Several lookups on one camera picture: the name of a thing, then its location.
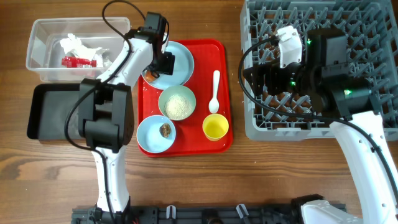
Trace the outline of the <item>large light blue plate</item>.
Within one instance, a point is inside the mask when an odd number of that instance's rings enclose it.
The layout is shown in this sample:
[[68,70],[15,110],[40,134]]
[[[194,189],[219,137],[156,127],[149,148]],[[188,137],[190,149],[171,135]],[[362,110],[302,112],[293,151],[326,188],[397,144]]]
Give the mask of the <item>large light blue plate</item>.
[[194,58],[191,52],[186,48],[186,46],[170,41],[165,52],[172,52],[175,55],[175,65],[173,75],[156,75],[156,80],[149,83],[145,80],[146,70],[141,73],[144,80],[152,87],[160,90],[167,89],[170,86],[183,85],[185,84],[193,74],[194,71]]

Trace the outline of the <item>orange sweet potato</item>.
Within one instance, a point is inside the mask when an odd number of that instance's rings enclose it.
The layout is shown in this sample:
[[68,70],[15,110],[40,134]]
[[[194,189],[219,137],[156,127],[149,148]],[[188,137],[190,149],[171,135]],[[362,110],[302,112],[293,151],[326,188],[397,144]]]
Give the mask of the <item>orange sweet potato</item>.
[[145,80],[149,83],[153,82],[154,80],[156,80],[156,77],[152,74],[152,72],[150,70],[146,71],[145,74]]

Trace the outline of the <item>green bowl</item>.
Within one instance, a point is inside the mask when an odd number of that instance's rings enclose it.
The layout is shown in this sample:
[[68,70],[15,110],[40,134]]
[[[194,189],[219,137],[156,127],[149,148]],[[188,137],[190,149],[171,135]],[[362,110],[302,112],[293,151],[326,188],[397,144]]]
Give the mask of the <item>green bowl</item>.
[[158,106],[160,109],[160,112],[168,117],[165,113],[164,107],[165,107],[165,103],[168,101],[168,99],[172,96],[172,95],[182,95],[188,98],[188,100],[191,102],[191,104],[193,105],[193,111],[194,112],[195,108],[196,108],[196,97],[194,95],[194,93],[191,91],[191,89],[189,89],[186,86],[182,86],[182,85],[177,85],[177,86],[171,86],[168,87],[167,89],[165,89],[159,96],[159,100],[158,100]]

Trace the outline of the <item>white plastic spoon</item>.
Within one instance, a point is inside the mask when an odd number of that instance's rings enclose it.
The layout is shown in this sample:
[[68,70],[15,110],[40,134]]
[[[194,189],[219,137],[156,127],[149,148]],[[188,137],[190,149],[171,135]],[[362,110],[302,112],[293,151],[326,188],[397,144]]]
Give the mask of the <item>white plastic spoon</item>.
[[219,70],[215,70],[213,72],[213,95],[208,105],[210,113],[213,114],[218,112],[220,106],[219,101],[217,99],[220,76],[221,73]]

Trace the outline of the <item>brown food lump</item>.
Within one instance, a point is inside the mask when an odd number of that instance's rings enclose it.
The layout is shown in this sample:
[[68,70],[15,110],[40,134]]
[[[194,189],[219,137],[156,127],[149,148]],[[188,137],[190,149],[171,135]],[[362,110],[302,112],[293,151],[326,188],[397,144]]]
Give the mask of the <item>brown food lump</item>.
[[159,132],[163,138],[168,138],[172,132],[171,126],[168,123],[164,123],[159,128]]

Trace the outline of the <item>yellow plastic cup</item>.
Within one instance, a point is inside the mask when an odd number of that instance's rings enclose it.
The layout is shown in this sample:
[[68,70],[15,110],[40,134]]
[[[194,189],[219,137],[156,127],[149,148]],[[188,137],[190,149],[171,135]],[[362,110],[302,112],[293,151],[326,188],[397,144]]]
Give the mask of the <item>yellow plastic cup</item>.
[[210,114],[203,120],[202,130],[207,139],[218,141],[227,134],[229,123],[221,114]]

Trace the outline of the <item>small light blue bowl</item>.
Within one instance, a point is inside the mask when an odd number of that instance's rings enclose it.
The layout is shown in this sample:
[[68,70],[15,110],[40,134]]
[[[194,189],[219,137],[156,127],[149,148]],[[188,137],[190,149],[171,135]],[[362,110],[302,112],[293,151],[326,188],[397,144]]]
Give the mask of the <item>small light blue bowl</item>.
[[[168,123],[172,132],[168,138],[163,138],[159,132],[159,128]],[[152,115],[145,118],[137,128],[137,142],[139,146],[149,153],[158,154],[168,150],[176,139],[176,129],[173,122],[162,115]]]

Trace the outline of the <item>white tissue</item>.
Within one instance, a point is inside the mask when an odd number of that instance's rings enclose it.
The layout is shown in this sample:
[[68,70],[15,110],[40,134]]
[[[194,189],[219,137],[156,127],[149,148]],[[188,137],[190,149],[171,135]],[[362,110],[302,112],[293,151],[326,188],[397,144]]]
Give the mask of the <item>white tissue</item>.
[[76,58],[84,58],[88,60],[96,60],[96,67],[103,68],[110,64],[109,59],[104,59],[103,54],[108,51],[102,47],[89,48],[82,44],[79,37],[74,34],[68,34],[68,37],[60,41],[60,45],[66,56],[72,55]]

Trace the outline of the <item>red snack wrapper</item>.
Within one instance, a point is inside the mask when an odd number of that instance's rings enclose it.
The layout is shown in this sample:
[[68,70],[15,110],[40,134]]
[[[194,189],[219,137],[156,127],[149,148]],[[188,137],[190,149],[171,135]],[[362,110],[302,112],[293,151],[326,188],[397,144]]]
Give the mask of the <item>red snack wrapper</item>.
[[65,56],[62,59],[62,65],[67,68],[95,68],[96,60]]

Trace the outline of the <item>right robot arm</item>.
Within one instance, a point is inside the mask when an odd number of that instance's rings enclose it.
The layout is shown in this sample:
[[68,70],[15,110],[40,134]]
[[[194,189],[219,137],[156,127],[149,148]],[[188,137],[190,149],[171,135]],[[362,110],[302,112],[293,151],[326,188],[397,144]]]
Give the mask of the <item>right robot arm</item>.
[[268,42],[280,57],[266,64],[238,67],[238,78],[251,101],[262,90],[307,95],[314,111],[303,119],[327,123],[338,141],[360,200],[358,218],[333,207],[319,195],[296,198],[297,223],[396,223],[397,169],[384,134],[382,109],[366,78],[349,75],[347,38],[342,30],[310,30],[301,38],[292,26]]

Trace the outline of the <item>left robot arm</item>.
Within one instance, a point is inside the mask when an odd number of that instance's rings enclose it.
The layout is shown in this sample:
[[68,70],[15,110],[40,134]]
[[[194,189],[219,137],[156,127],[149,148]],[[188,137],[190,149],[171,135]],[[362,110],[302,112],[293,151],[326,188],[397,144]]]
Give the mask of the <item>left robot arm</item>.
[[140,28],[124,35],[124,45],[110,67],[97,79],[80,83],[78,130],[91,151],[98,178],[98,201],[92,222],[128,223],[130,196],[126,186],[125,153],[134,130],[132,87],[145,70],[172,71],[164,30]]

